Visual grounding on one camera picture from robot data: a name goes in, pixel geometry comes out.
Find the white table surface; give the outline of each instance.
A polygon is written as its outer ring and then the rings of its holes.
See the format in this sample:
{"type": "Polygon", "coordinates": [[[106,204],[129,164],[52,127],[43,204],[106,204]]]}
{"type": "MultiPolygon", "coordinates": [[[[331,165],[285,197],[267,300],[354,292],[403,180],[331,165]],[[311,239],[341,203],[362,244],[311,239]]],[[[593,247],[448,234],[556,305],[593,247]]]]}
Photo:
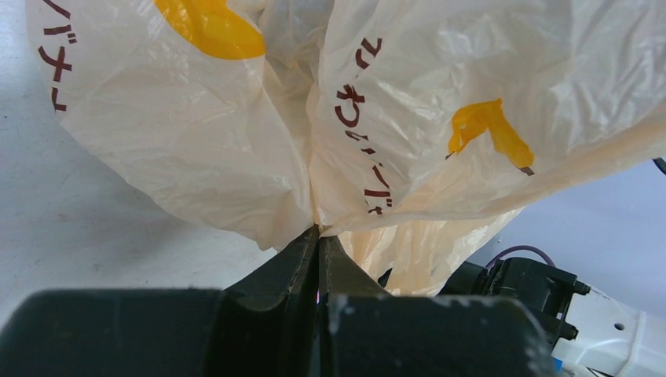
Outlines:
{"type": "MultiPolygon", "coordinates": [[[[0,324],[53,287],[228,287],[274,255],[174,218],[57,123],[24,25],[0,0],[0,324]]],[[[519,243],[666,318],[666,177],[652,163],[528,207],[490,244],[519,243]]]]}

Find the plastic bag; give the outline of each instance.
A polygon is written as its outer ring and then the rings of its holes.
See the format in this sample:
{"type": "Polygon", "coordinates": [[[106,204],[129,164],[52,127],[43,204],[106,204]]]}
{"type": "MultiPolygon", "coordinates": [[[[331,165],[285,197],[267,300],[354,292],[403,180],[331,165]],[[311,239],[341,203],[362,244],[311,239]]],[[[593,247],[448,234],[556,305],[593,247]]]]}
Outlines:
{"type": "Polygon", "coordinates": [[[658,0],[35,0],[27,16],[60,123],[130,184],[262,248],[313,222],[362,232],[347,251],[393,266],[401,294],[434,293],[516,209],[666,152],[658,0]]]}

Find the blue part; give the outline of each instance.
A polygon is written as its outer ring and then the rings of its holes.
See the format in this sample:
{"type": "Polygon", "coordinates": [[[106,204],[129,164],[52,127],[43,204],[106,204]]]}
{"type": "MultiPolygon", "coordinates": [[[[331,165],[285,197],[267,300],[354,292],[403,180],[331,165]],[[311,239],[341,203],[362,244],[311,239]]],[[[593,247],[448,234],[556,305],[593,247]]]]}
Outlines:
{"type": "Polygon", "coordinates": [[[555,364],[555,371],[556,372],[561,372],[562,371],[562,360],[556,359],[553,357],[553,364],[555,364]]]}

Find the yellow banana print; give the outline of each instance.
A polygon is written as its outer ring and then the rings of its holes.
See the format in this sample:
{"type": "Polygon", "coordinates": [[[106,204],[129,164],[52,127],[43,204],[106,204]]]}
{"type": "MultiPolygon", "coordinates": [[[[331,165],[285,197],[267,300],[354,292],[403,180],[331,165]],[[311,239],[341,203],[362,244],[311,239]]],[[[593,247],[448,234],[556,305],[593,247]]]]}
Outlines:
{"type": "Polygon", "coordinates": [[[502,112],[502,100],[467,105],[458,110],[452,119],[453,135],[448,141],[448,155],[462,152],[470,141],[490,131],[495,150],[505,155],[511,163],[527,175],[534,172],[534,153],[518,136],[502,112]]]}
{"type": "Polygon", "coordinates": [[[226,0],[153,0],[164,19],[183,38],[211,57],[260,57],[264,38],[227,7],[226,0]]]}

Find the beige plastic bag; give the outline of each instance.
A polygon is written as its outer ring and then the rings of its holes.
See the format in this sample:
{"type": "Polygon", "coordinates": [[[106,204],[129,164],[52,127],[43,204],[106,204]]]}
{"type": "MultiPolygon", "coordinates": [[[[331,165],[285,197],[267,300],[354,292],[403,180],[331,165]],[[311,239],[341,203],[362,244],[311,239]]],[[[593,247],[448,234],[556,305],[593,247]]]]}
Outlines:
{"type": "Polygon", "coordinates": [[[361,232],[347,251],[400,294],[666,152],[665,21],[658,0],[27,5],[60,123],[130,184],[262,248],[361,232]]]}

